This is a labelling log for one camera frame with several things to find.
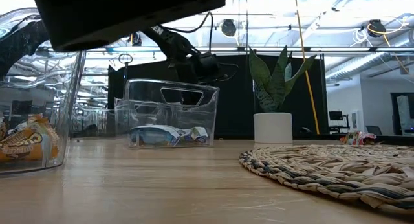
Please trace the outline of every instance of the snake plant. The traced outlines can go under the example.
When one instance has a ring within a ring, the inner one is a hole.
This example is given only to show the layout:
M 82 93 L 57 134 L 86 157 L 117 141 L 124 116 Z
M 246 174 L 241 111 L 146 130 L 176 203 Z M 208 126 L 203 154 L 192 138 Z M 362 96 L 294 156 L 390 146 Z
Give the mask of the snake plant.
M 313 64 L 316 55 L 307 58 L 292 76 L 292 65 L 288 63 L 287 46 L 282 50 L 273 72 L 250 48 L 249 67 L 254 80 L 254 93 L 264 112 L 278 112 L 286 96 L 292 91 L 296 80 Z

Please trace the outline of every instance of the round woven mat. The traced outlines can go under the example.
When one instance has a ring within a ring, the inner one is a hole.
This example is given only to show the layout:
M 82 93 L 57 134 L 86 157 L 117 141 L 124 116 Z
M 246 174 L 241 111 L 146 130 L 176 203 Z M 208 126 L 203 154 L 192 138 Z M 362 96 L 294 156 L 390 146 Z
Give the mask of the round woven mat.
M 292 188 L 414 214 L 414 148 L 287 146 L 250 150 L 240 163 Z

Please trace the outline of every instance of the clear plastic bin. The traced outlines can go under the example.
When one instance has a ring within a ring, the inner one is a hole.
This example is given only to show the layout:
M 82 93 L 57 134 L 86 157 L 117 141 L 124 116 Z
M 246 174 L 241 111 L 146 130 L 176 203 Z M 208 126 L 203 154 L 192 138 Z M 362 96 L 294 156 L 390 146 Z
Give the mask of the clear plastic bin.
M 129 80 L 132 148 L 212 146 L 219 88 L 160 80 Z
M 21 25 L 0 36 L 0 175 L 64 160 L 85 53 L 54 52 L 39 20 L 35 8 L 0 16 L 1 29 Z
M 86 109 L 76 104 L 72 117 L 71 138 L 125 135 L 127 126 L 122 119 L 125 120 L 126 113 L 127 106 L 116 109 Z

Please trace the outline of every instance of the wooden table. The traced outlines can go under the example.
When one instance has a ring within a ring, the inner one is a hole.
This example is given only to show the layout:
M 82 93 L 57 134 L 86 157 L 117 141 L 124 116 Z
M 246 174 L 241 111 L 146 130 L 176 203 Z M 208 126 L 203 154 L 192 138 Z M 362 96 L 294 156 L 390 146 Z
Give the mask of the wooden table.
M 252 141 L 161 150 L 132 150 L 123 140 L 70 145 L 57 170 L 0 179 L 0 223 L 408 222 L 250 173 L 238 156 Z

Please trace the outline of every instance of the container handle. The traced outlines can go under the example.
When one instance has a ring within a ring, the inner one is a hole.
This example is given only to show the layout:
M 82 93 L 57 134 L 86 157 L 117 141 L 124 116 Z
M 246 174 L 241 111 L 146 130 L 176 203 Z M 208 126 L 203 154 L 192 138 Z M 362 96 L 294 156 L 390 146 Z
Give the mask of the container handle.
M 185 92 L 199 93 L 199 94 L 201 94 L 201 97 L 200 97 L 199 101 L 197 102 L 197 104 L 195 104 L 195 105 L 176 104 L 176 103 L 172 103 L 172 102 L 167 102 L 166 97 L 164 96 L 164 93 L 162 92 L 163 90 L 167 90 L 167 91 L 185 91 Z M 201 104 L 201 101 L 204 98 L 204 91 L 200 91 L 200 90 L 196 90 L 196 89 L 187 89 L 187 88 L 178 88 L 178 87 L 161 87 L 160 92 L 161 92 L 162 99 L 164 100 L 164 102 L 166 104 L 176 105 L 176 106 L 198 107 Z

